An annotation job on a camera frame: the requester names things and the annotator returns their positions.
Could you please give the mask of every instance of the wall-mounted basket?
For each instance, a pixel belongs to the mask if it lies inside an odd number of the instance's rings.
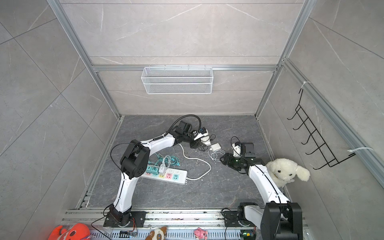
[[[211,67],[146,67],[141,75],[148,94],[211,93]]]

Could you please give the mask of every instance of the plush toy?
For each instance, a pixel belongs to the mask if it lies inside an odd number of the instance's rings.
[[[202,230],[201,228],[197,228],[194,232],[196,239],[204,239],[207,240],[208,238],[208,232]]]
[[[278,158],[265,166],[277,187],[284,187],[287,183],[294,182],[293,178],[296,175],[302,181],[308,181],[311,175],[306,168],[286,158]]]
[[[91,238],[89,228],[82,223],[77,223],[69,230],[62,228],[63,226],[55,227],[49,235],[48,240],[80,240]]]
[[[167,235],[167,227],[156,228],[151,231],[145,240],[164,240]]]

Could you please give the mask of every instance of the black hook rack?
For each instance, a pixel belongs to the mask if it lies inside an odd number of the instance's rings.
[[[351,158],[351,157],[355,156],[355,155],[356,155],[355,153],[351,153],[350,155],[348,155],[347,158],[345,158],[345,159],[343,159],[343,160],[341,160],[341,161],[339,161],[339,160],[335,157],[335,155],[333,154],[332,150],[329,148],[328,144],[327,144],[326,141],[324,140],[323,136],[322,136],[322,135],[320,134],[320,132],[317,130],[317,128],[316,128],[316,126],[313,124],[312,120],[309,118],[309,116],[307,115],[307,113],[304,111],[304,109],[303,109],[302,106],[300,105],[301,97],[303,96],[303,89],[300,89],[299,94],[301,94],[301,95],[300,95],[299,104],[298,104],[297,107],[295,108],[295,114],[293,115],[293,117],[291,117],[291,118],[287,118],[287,119],[288,119],[288,120],[292,120],[296,115],[299,116],[299,118],[300,118],[301,121],[302,121],[302,124],[301,124],[298,128],[296,128],[296,129],[293,128],[293,130],[296,131],[296,130],[300,129],[300,128],[304,125],[305,128],[307,129],[307,131],[308,131],[309,134],[310,134],[310,135],[308,136],[307,141],[306,141],[305,143],[302,142],[301,144],[303,144],[303,145],[307,144],[307,143],[309,142],[310,138],[312,137],[313,141],[315,142],[315,144],[316,144],[316,146],[317,146],[317,148],[316,148],[313,152],[311,152],[311,153],[305,153],[305,154],[307,154],[307,155],[311,155],[311,154],[313,154],[314,152],[316,152],[317,150],[319,150],[319,151],[321,152],[321,155],[323,156],[324,160],[327,162],[327,163],[324,164],[323,166],[321,166],[321,167],[319,167],[319,168],[313,168],[313,169],[314,169],[314,170],[318,170],[318,169],[320,169],[320,168],[322,168],[322,167],[325,167],[326,165],[328,165],[329,167],[334,167],[335,165],[344,162],[344,161],[347,160],[348,158]],[[305,117],[304,117],[304,118],[305,118],[305,119],[303,119],[303,118],[300,116],[300,114],[298,113],[300,109],[304,112],[304,114],[305,114]],[[308,122],[308,121],[309,121],[309,122],[313,125],[313,127],[314,127],[314,131],[312,131],[312,132],[309,130],[307,124],[305,123],[305,122]],[[316,142],[315,138],[313,137],[313,134],[314,134],[315,132],[317,132],[317,133],[320,135],[320,137],[321,137],[321,139],[322,139],[322,141],[323,141],[323,144],[319,145],[319,143]],[[330,153],[331,153],[332,156],[333,156],[333,159],[330,160],[330,161],[327,160],[327,158],[324,156],[323,151],[321,150],[321,147],[323,147],[324,145],[328,148],[328,150],[330,151]]]

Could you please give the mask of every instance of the gray tile wall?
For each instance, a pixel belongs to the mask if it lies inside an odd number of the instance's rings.
[[[216,71],[211,94],[147,94],[141,74],[100,72],[121,114],[253,115],[272,76],[271,71]]]
[[[290,59],[384,159],[384,1],[317,2]]]
[[[383,4],[380,0],[318,0],[290,55],[291,61],[382,159]],[[302,206],[311,204],[304,216],[315,239],[381,239],[384,208],[380,199],[384,190],[365,165],[352,157],[332,168],[313,170],[324,160],[319,152],[304,154],[316,147],[311,140],[301,144],[308,138],[304,128],[292,130],[300,125],[297,117],[287,120],[294,114],[299,88],[284,72],[261,119],[275,157],[291,156],[311,171],[316,191],[311,182],[296,181],[288,185],[292,198]],[[344,159],[349,154],[347,144],[306,94],[302,103],[335,156]],[[276,127],[269,118],[272,113],[278,115],[276,121],[283,123],[283,131],[278,134],[273,134]]]
[[[45,0],[0,4],[0,76],[0,239],[46,239],[116,119]]]
[[[109,64],[276,64],[301,6],[295,0],[63,1],[88,54]]]
[[[300,0],[63,0],[94,64],[276,64]],[[209,95],[148,95],[101,72],[122,114],[254,114],[271,72],[217,72]]]
[[[381,239],[383,188],[357,156],[332,168],[313,169],[326,162],[319,151],[305,154],[317,147],[313,139],[302,144],[309,136],[304,126],[293,130],[302,123],[299,117],[287,119],[295,114],[299,89],[300,84],[283,70],[260,117],[275,158],[289,158],[311,172],[308,182],[296,180],[287,185],[292,200],[303,208],[303,216],[315,239]],[[337,159],[346,158],[350,154],[348,145],[305,92],[301,105]],[[312,131],[314,127],[308,120],[306,123]],[[315,135],[315,139],[322,143],[320,136]],[[322,150],[331,160],[330,152],[324,147]]]

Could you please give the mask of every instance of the gray marble floor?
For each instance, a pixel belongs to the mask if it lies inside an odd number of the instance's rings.
[[[125,116],[114,145],[130,142],[133,139],[147,140],[164,133],[178,116]],[[269,161],[266,146],[260,129],[253,116],[200,116],[202,126],[210,134],[214,133],[222,149],[232,152],[230,139],[237,136],[243,142],[253,142],[257,157]],[[196,129],[198,122],[186,118]],[[207,152],[190,149],[182,144],[185,155],[198,157],[210,162],[212,170],[201,180],[188,181],[186,185],[177,185],[150,179],[139,179],[132,199],[133,208],[236,208],[240,202],[256,202],[264,206],[262,198],[253,181],[247,175],[241,175],[220,162],[212,161]],[[126,145],[117,146],[112,153],[119,161]],[[208,165],[197,160],[185,159],[181,147],[166,148],[160,151],[163,156],[175,155],[181,165],[177,168],[187,170],[189,178],[197,178],[208,170]],[[120,183],[120,172],[108,158],[96,182],[88,207],[105,207],[115,200]]]

